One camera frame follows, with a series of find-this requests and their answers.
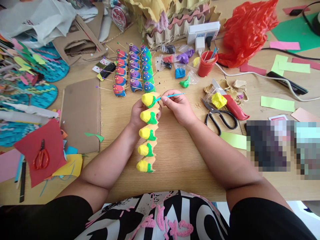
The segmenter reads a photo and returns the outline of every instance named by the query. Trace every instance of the glue bottle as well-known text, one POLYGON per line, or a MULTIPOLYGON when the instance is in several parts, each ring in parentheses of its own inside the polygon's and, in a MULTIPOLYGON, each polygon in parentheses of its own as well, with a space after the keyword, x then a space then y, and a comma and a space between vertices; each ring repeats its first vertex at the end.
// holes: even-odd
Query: glue bottle
POLYGON ((22 122, 22 123, 32 123, 32 124, 46 124, 49 122, 49 118, 37 116, 34 114, 21 113, 21 112, 6 112, 0 111, 0 119, 7 122, 22 122))
POLYGON ((24 104, 13 104, 13 103, 6 103, 6 102, 3 102, 3 104, 14 107, 17 110, 24 111, 25 113, 35 114, 41 117, 48 117, 48 118, 59 117, 59 114, 57 112, 53 112, 53 111, 50 111, 44 108, 39 108, 36 106, 28 106, 24 104))

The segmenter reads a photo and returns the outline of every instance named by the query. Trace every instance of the hand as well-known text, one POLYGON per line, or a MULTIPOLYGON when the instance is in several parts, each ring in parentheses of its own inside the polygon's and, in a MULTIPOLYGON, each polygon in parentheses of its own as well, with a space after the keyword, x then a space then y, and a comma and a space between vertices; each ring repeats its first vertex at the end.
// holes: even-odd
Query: hand
POLYGON ((168 95, 180 93, 180 91, 175 89, 168 90, 161 96, 161 100, 163 102, 163 106, 167 106, 170 110, 173 111, 177 121, 182 126, 187 127, 197 121, 198 118, 194 114, 186 96, 183 94, 170 98, 166 97, 168 95))
MULTIPOLYGON (((131 118, 129 124, 132 125, 134 128, 137 128, 137 130, 140 130, 147 124, 141 120, 140 114, 141 112, 147 110, 148 108, 143 104, 141 99, 139 99, 133 106, 131 110, 131 118)), ((159 120, 161 117, 161 109, 162 107, 160 106, 159 110, 160 112, 157 114, 156 118, 159 120)))

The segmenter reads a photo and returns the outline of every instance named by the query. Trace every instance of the red cup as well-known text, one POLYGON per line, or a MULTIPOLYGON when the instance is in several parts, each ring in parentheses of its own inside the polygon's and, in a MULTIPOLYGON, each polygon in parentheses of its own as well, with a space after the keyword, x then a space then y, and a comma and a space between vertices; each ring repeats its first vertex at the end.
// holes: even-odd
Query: red cup
POLYGON ((218 54, 214 58, 210 59, 213 51, 206 51, 201 55, 200 65, 198 69, 199 77, 208 76, 209 72, 212 70, 213 65, 218 61, 218 54))

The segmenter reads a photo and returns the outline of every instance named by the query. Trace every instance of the power strip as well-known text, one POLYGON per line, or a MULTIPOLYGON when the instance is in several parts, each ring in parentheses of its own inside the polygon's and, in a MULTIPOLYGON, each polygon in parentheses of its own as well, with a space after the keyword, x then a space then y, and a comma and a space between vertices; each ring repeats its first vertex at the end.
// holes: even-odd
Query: power strip
POLYGON ((212 40, 215 40, 220 30, 220 22, 203 23, 198 25, 193 25, 188 27, 188 39, 187 43, 192 44, 195 42, 196 38, 212 36, 212 40))

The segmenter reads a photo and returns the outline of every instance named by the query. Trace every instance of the red scissors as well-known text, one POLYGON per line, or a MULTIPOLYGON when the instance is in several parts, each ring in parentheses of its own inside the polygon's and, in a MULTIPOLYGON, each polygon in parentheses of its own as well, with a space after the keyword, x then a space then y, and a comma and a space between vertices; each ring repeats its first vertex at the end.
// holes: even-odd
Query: red scissors
POLYGON ((34 170, 44 169, 48 166, 48 164, 49 164, 49 154, 44 147, 44 139, 42 139, 41 148, 36 158, 33 160, 33 168, 34 170))

